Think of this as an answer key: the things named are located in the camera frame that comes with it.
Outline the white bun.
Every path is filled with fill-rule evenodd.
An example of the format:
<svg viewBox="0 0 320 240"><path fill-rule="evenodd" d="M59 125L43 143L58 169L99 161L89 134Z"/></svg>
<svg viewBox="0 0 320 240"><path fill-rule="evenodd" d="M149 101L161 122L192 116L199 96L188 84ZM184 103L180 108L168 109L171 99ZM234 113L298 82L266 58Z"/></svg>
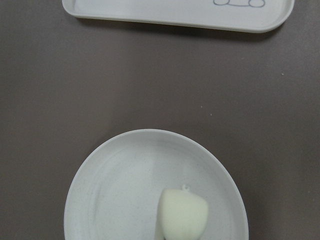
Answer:
<svg viewBox="0 0 320 240"><path fill-rule="evenodd" d="M155 222L155 240L199 240L209 217L209 204L186 189L161 192Z"/></svg>

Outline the white rabbit tray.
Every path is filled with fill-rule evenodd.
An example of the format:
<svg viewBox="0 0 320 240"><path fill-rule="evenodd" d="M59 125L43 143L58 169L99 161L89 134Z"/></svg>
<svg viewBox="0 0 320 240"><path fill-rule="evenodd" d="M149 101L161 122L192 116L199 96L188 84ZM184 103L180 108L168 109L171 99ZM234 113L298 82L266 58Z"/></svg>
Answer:
<svg viewBox="0 0 320 240"><path fill-rule="evenodd" d="M243 33L266 33L282 25L293 0L62 0L81 19L150 23Z"/></svg>

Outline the white round plate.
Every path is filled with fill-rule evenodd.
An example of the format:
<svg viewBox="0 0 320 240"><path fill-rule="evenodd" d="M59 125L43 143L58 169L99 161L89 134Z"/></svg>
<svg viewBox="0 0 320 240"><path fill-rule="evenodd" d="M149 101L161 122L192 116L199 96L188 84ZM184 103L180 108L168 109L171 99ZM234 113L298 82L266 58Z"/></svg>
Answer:
<svg viewBox="0 0 320 240"><path fill-rule="evenodd" d="M67 240L152 240L165 188L186 189L209 205L205 240L247 240L241 194L220 161L192 139L137 129L97 147L70 185L64 209Z"/></svg>

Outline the brown table mat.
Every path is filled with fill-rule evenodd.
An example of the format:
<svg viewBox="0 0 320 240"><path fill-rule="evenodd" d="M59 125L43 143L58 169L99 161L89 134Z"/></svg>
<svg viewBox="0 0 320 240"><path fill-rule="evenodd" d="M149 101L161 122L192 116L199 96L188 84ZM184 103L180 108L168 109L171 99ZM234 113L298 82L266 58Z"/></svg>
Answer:
<svg viewBox="0 0 320 240"><path fill-rule="evenodd" d="M164 129L234 179L252 240L320 237L320 3L266 33L77 19L0 3L0 237L62 240L71 181L106 140Z"/></svg>

